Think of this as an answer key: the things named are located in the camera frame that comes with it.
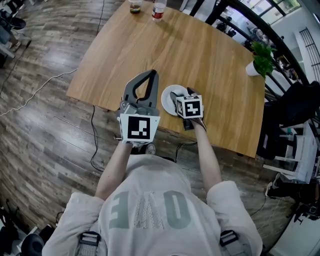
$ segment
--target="window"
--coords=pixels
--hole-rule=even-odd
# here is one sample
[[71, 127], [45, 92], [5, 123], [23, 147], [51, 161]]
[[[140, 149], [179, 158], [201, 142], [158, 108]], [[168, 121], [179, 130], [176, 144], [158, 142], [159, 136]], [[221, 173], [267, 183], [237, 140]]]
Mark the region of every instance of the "window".
[[[286, 15], [301, 7], [298, 0], [273, 1], [284, 11]], [[277, 8], [270, 4], [268, 0], [241, 0], [241, 2], [261, 16], [261, 18], [270, 25], [283, 17]]]
[[297, 0], [284, 0], [278, 4], [278, 6], [286, 13], [289, 14], [298, 9], [301, 5]]
[[263, 0], [259, 2], [254, 8], [252, 8], [252, 11], [259, 15], [271, 7], [271, 4], [267, 0]]
[[275, 7], [273, 7], [270, 11], [261, 16], [261, 18], [268, 24], [275, 23], [282, 17], [282, 14]]

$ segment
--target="potted plant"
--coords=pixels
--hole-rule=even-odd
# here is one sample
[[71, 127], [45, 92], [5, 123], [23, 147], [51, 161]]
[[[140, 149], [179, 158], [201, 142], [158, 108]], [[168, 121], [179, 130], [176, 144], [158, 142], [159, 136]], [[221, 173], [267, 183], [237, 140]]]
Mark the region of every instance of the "potted plant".
[[249, 76], [258, 76], [259, 74], [266, 79], [267, 73], [274, 70], [271, 53], [274, 51], [270, 46], [254, 41], [251, 46], [253, 50], [253, 61], [245, 67]]

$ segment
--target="black cable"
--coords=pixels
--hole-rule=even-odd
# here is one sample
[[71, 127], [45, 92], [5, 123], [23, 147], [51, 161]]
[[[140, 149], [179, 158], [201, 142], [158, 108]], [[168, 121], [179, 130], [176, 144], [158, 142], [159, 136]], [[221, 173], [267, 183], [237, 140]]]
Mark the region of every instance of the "black cable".
[[19, 56], [19, 58], [16, 60], [16, 62], [15, 62], [14, 65], [13, 65], [13, 67], [11, 68], [11, 70], [10, 70], [10, 72], [9, 72], [9, 75], [8, 75], [8, 76], [6, 77], [6, 79], [3, 81], [2, 86], [1, 86], [1, 90], [0, 90], [0, 96], [1, 96], [1, 93], [2, 93], [2, 91], [3, 91], [3, 89], [4, 89], [5, 82], [9, 79], [12, 71], [13, 71], [14, 68], [16, 67], [16, 65], [17, 65], [18, 61], [20, 60], [20, 58], [24, 55], [24, 53], [25, 53], [26, 49], [28, 48], [28, 46], [29, 46], [29, 44], [24, 48], [23, 52], [21, 53], [21, 55]]
[[[98, 25], [98, 27], [96, 29], [96, 35], [95, 36], [97, 36], [98, 33], [99, 33], [99, 27], [100, 27], [100, 23], [101, 23], [102, 14], [104, 13], [104, 7], [105, 7], [105, 0], [103, 0], [101, 16], [100, 16], [100, 20], [99, 20], [99, 25]], [[92, 116], [91, 116], [91, 126], [92, 126], [93, 136], [94, 136], [95, 152], [94, 152], [93, 156], [91, 157], [90, 164], [97, 171], [103, 172], [104, 170], [100, 170], [99, 168], [95, 167], [95, 165], [94, 165], [94, 157], [98, 152], [98, 140], [96, 139], [96, 136], [98, 137], [98, 132], [97, 132], [97, 130], [96, 130], [95, 126], [94, 126], [94, 122], [93, 122], [95, 112], [96, 112], [96, 107], [93, 105], [93, 113], [92, 113]]]
[[11, 31], [16, 32], [18, 35], [23, 35], [25, 38], [29, 38], [30, 40], [32, 40], [30, 36], [28, 36], [28, 35], [26, 35], [24, 33], [18, 33], [17, 31], [15, 31], [13, 29]]
[[178, 147], [176, 148], [176, 151], [175, 151], [175, 163], [177, 162], [177, 158], [178, 158], [178, 151], [179, 151], [179, 149], [181, 149], [182, 148], [182, 146], [193, 146], [193, 145], [196, 145], [197, 144], [197, 142], [192, 142], [192, 143], [180, 143], [179, 145], [178, 145]]
[[104, 170], [100, 170], [97, 167], [95, 167], [95, 165], [94, 165], [94, 157], [98, 152], [98, 140], [96, 139], [96, 136], [98, 136], [98, 132], [97, 132], [97, 130], [96, 130], [95, 126], [94, 126], [94, 122], [93, 122], [95, 112], [96, 112], [96, 107], [93, 105], [93, 113], [92, 113], [92, 116], [91, 116], [91, 126], [92, 126], [92, 129], [93, 129], [95, 152], [94, 152], [93, 156], [91, 157], [90, 163], [91, 163], [91, 165], [92, 165], [92, 167], [94, 169], [96, 169], [99, 172], [103, 172]]
[[98, 28], [96, 29], [96, 35], [95, 35], [95, 36], [97, 36], [98, 33], [99, 33], [99, 27], [100, 27], [100, 23], [101, 23], [102, 14], [104, 13], [104, 7], [105, 7], [105, 0], [103, 0], [102, 10], [101, 10], [101, 16], [100, 16]]
[[250, 215], [250, 217], [255, 215], [257, 212], [259, 212], [265, 206], [266, 201], [267, 201], [267, 197], [266, 197], [266, 195], [264, 195], [264, 202], [263, 202], [262, 206], [258, 210], [256, 210], [254, 213], [252, 213]]

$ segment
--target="cable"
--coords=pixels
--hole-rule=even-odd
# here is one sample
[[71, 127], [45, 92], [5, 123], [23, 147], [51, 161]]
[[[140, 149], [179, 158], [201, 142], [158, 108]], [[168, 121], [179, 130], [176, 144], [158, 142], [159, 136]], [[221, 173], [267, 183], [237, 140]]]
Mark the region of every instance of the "cable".
[[287, 201], [287, 200], [283, 200], [283, 199], [281, 199], [281, 198], [278, 198], [278, 200], [280, 200], [280, 201], [284, 201], [284, 202], [287, 202], [287, 203], [290, 203], [290, 204], [295, 204], [295, 202], [290, 202], [290, 201]]
[[[99, 27], [100, 27], [100, 23], [101, 23], [102, 14], [104, 13], [104, 7], [105, 7], [105, 0], [103, 0], [102, 10], [101, 10], [101, 15], [100, 15], [100, 20], [99, 20], [99, 25], [96, 28], [95, 36], [97, 36], [98, 33], [99, 33]], [[93, 122], [95, 112], [96, 112], [96, 107], [93, 105], [93, 113], [92, 113], [92, 116], [91, 116], [91, 126], [92, 126], [93, 136], [94, 136], [95, 152], [94, 152], [93, 156], [91, 157], [90, 164], [97, 171], [103, 172], [104, 170], [100, 170], [99, 168], [95, 167], [95, 165], [94, 165], [94, 157], [98, 152], [98, 140], [96, 139], [96, 136], [98, 137], [98, 132], [97, 132], [97, 130], [96, 130], [95, 126], [94, 126], [94, 122]]]
[[102, 14], [104, 13], [104, 7], [105, 7], [105, 0], [103, 0], [102, 10], [101, 10], [101, 16], [100, 16], [98, 28], [96, 29], [96, 35], [95, 35], [95, 36], [97, 36], [98, 33], [99, 33], [99, 27], [100, 27], [100, 23], [101, 23]]
[[33, 93], [33, 95], [26, 101], [26, 103], [25, 103], [24, 105], [22, 105], [21, 107], [18, 107], [18, 108], [12, 108], [12, 109], [8, 110], [7, 112], [5, 112], [5, 113], [3, 113], [3, 114], [0, 114], [0, 117], [8, 114], [9, 112], [11, 112], [11, 111], [13, 111], [13, 110], [20, 110], [20, 109], [22, 109], [23, 107], [25, 107], [25, 106], [28, 104], [28, 102], [36, 95], [36, 93], [37, 93], [38, 91], [40, 91], [51, 79], [61, 77], [62, 75], [65, 75], [65, 74], [71, 74], [71, 73], [75, 72], [77, 69], [78, 69], [78, 68], [76, 68], [75, 70], [73, 70], [73, 71], [71, 71], [71, 72], [64, 72], [64, 73], [62, 73], [62, 74], [59, 74], [59, 75], [55, 75], [55, 76], [53, 76], [53, 77], [50, 77], [39, 89], [37, 89], [37, 90]]
[[16, 65], [17, 65], [18, 61], [20, 60], [20, 58], [22, 57], [22, 55], [24, 55], [24, 53], [25, 53], [26, 49], [28, 48], [28, 46], [26, 46], [26, 47], [24, 48], [23, 52], [21, 53], [21, 55], [19, 56], [19, 58], [16, 60], [16, 62], [15, 62], [14, 65], [13, 65], [13, 67], [11, 68], [11, 70], [10, 70], [10, 72], [9, 72], [9, 75], [8, 75], [8, 76], [6, 77], [6, 79], [3, 81], [2, 86], [1, 86], [1, 90], [0, 90], [0, 95], [1, 95], [1, 93], [2, 93], [2, 91], [3, 91], [3, 89], [4, 89], [5, 82], [9, 79], [12, 71], [13, 71], [14, 68], [16, 67]]
[[18, 32], [15, 31], [14, 29], [12, 29], [11, 31], [17, 33], [18, 35], [23, 35], [25, 38], [29, 38], [30, 40], [32, 40], [30, 36], [28, 36], [28, 35], [26, 35], [26, 34], [24, 34], [24, 33], [18, 33]]
[[261, 206], [258, 210], [256, 210], [254, 213], [252, 213], [252, 214], [250, 215], [250, 217], [252, 217], [252, 216], [255, 215], [257, 212], [259, 212], [259, 211], [265, 206], [266, 201], [267, 201], [267, 197], [266, 197], [266, 195], [264, 195], [264, 202], [263, 202], [262, 206]]
[[274, 210], [273, 210], [272, 214], [270, 215], [270, 217], [263, 223], [263, 225], [262, 225], [261, 227], [259, 227], [259, 228], [257, 229], [257, 231], [258, 231], [259, 229], [262, 229], [262, 228], [266, 225], [266, 223], [270, 221], [270, 219], [271, 219], [272, 216], [274, 215], [276, 209], [278, 208], [278, 205], [279, 205], [280, 201], [281, 201], [281, 200], [279, 199], [279, 200], [278, 200], [278, 203], [276, 204], [276, 207], [274, 208]]
[[177, 162], [177, 158], [178, 158], [178, 151], [179, 151], [179, 149], [181, 149], [182, 148], [182, 146], [193, 146], [193, 145], [196, 145], [197, 144], [197, 142], [192, 142], [192, 143], [180, 143], [179, 145], [178, 145], [178, 147], [176, 148], [176, 151], [175, 151], [175, 163]]
[[98, 132], [97, 132], [97, 130], [96, 130], [95, 126], [94, 126], [94, 122], [93, 122], [95, 112], [96, 112], [96, 107], [95, 107], [95, 105], [93, 105], [93, 113], [92, 113], [92, 116], [91, 116], [91, 125], [92, 125], [92, 129], [93, 129], [95, 152], [94, 152], [93, 156], [91, 157], [90, 163], [91, 163], [91, 165], [92, 165], [92, 167], [94, 169], [96, 169], [99, 172], [103, 172], [104, 170], [100, 170], [100, 169], [98, 169], [97, 167], [94, 166], [94, 157], [98, 152], [98, 140], [96, 140], [96, 136], [98, 137]]

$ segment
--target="gray t-shirt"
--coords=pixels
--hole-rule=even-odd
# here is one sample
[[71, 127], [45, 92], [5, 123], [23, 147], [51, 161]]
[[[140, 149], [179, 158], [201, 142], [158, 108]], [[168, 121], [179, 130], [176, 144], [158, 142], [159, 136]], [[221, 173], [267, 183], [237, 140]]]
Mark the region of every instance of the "gray t-shirt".
[[106, 201], [71, 195], [44, 256], [75, 255], [80, 234], [88, 230], [101, 235], [97, 255], [219, 256], [224, 230], [245, 236], [252, 254], [260, 255], [261, 237], [233, 181], [213, 186], [205, 204], [174, 162], [132, 155], [127, 171]]

